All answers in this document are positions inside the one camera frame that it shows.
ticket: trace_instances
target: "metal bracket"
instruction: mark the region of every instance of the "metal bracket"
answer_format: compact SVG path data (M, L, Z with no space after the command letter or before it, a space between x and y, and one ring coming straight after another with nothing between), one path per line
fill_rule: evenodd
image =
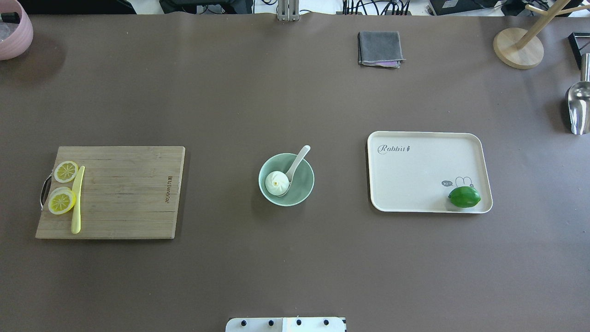
M225 332L346 332L345 317L232 318Z
M576 38L586 38L588 39L588 42L580 47ZM573 56L576 58L578 69L582 69L582 49L590 44L590 32L572 32L572 34L568 36L568 40L569 45L572 47Z
M299 0L278 0L279 21L299 21Z

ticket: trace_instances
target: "white floor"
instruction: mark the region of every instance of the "white floor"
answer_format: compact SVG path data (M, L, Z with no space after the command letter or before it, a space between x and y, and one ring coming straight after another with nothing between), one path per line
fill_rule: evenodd
M163 14L162 8L160 7L158 0L128 0L134 7L138 14ZM428 0L409 0L409 11L412 15L429 15L427 7L429 6ZM588 5L590 0L584 0L582 5ZM254 12L269 12L276 13L277 5L276 0L267 0L267 2L273 3L273 5L266 5L262 0L254 0ZM377 11L369 0L365 0L365 8L367 14L376 15ZM377 6L379 12L381 12L386 5L386 2L378 2ZM213 11L219 12L220 9L211 7ZM324 14L335 14L338 11L342 11L342 0L299 0L299 10L307 10L312 12L321 12ZM504 16L500 6L490 9L479 9L476 11L468 11L457 14L450 14L449 16ZM590 17L590 11L585 9L570 14L570 17Z

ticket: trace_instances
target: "pink bowl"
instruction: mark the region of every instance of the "pink bowl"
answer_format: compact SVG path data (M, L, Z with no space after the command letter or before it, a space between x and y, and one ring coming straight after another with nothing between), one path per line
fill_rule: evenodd
M21 23L8 38L0 42L0 60L18 57L33 41L33 26L29 16L16 0L0 0L0 12L17 12Z

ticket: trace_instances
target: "lime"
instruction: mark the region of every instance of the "lime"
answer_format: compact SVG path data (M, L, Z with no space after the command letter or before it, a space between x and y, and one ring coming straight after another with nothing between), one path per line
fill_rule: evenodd
M451 199L453 205L458 207L473 207L481 200L477 190L467 185L453 189L448 198Z
M73 161L64 161L57 165L53 176L59 183L70 182L76 177L78 173L78 165Z
M76 195L69 188L56 189L49 197L49 211L53 214L64 214L76 203Z

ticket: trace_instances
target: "wooden stand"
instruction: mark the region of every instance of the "wooden stand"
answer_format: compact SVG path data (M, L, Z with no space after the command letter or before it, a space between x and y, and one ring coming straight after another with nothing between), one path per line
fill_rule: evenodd
M526 9L543 15L543 17L529 31L521 28L508 28L500 31L494 38L496 55L508 66L517 69L531 69L537 66L543 60L544 53L543 44L537 38L537 34L545 28L545 25L557 15L590 8L590 5L585 5L562 10L569 1L557 0L548 11L526 5Z

